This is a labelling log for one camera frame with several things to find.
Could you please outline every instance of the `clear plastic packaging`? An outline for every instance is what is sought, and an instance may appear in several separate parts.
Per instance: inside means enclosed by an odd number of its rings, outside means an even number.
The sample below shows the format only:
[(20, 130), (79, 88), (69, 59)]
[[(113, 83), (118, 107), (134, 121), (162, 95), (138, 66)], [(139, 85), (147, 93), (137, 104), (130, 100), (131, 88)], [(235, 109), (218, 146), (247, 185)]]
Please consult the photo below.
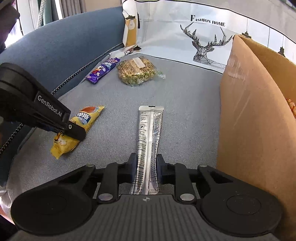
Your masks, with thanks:
[(293, 113), (294, 118), (296, 119), (296, 106), (295, 106), (295, 103), (290, 99), (286, 99), (286, 101), (287, 101), (287, 103), (288, 103), (288, 105), (289, 105), (289, 107), (290, 107), (290, 109), (291, 109), (291, 111)]
[(117, 70), (119, 78), (130, 86), (141, 85), (154, 77), (165, 78), (165, 75), (143, 56), (121, 61)]

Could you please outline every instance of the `square snack package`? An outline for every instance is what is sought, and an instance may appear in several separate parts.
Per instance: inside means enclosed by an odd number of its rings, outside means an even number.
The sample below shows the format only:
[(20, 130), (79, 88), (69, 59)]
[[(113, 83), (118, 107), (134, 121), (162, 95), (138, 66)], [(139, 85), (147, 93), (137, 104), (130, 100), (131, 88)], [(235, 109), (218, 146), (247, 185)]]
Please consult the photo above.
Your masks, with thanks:
[(141, 85), (155, 76), (165, 78), (165, 75), (143, 56), (121, 61), (117, 70), (122, 82), (130, 86)]

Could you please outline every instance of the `deer head illustration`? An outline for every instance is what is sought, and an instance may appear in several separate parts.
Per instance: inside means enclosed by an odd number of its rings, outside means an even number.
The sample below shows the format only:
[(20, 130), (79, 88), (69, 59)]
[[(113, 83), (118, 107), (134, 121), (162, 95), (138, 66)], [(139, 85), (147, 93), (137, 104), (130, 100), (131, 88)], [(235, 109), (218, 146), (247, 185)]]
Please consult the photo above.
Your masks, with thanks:
[(180, 25), (182, 31), (189, 37), (191, 38), (192, 41), (192, 45), (197, 49), (197, 52), (195, 54), (195, 56), (193, 57), (193, 61), (195, 62), (200, 62), (200, 61), (205, 61), (207, 59), (207, 53), (208, 52), (212, 52), (214, 50), (213, 47), (215, 46), (224, 46), (225, 44), (227, 44), (232, 36), (226, 41), (226, 34), (223, 32), (222, 28), (220, 27), (222, 33), (223, 33), (223, 39), (219, 41), (219, 43), (217, 43), (217, 37), (215, 35), (215, 41), (213, 42), (208, 42), (208, 44), (206, 46), (202, 46), (199, 42), (199, 38), (197, 38), (197, 36), (195, 35), (196, 33), (196, 29), (193, 31), (193, 33), (191, 34), (190, 31), (188, 30), (188, 28), (193, 24), (194, 22), (192, 22), (191, 24), (189, 24), (185, 29), (182, 28), (182, 25)]

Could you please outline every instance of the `geometric deer graphic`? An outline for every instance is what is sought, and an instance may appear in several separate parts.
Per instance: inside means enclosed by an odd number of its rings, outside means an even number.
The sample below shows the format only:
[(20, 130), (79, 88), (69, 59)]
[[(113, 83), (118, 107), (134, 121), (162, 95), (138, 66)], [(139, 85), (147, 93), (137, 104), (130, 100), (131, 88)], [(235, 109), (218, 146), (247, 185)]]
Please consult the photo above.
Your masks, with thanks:
[(206, 46), (201, 46), (200, 42), (199, 42), (199, 38), (197, 38), (197, 36), (195, 35), (196, 30), (193, 31), (193, 33), (191, 34), (190, 31), (188, 30), (188, 28), (193, 24), (194, 22), (192, 22), (191, 24), (189, 24), (185, 29), (182, 28), (182, 26), (180, 25), (182, 31), (188, 36), (190, 37), (193, 41), (192, 41), (192, 45), (197, 49), (196, 54), (193, 57), (193, 61), (201, 63), (201, 64), (208, 64), (217, 68), (225, 68), (224, 64), (219, 64), (211, 59), (207, 58), (207, 53), (208, 52), (212, 52), (214, 50), (215, 46), (224, 46), (226, 45), (232, 38), (232, 36), (226, 41), (226, 35), (223, 32), (222, 28), (220, 27), (222, 33), (223, 33), (223, 39), (219, 41), (219, 43), (217, 43), (217, 37), (215, 35), (215, 40), (214, 42), (208, 42), (208, 44)]

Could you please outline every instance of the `black circular pad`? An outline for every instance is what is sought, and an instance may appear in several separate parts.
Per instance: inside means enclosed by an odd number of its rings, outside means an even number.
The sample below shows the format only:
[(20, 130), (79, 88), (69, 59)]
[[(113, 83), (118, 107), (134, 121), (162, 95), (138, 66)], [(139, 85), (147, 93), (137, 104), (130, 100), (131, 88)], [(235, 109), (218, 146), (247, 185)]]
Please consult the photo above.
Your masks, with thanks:
[(19, 195), (11, 207), (15, 224), (35, 235), (69, 232), (84, 223), (91, 212), (91, 199), (70, 185), (32, 189)]
[(256, 198), (246, 195), (232, 196), (226, 204), (229, 210), (241, 215), (252, 215), (261, 208), (261, 203)]
[(239, 237), (272, 232), (281, 206), (271, 194), (251, 185), (217, 184), (201, 202), (204, 217), (218, 230)]

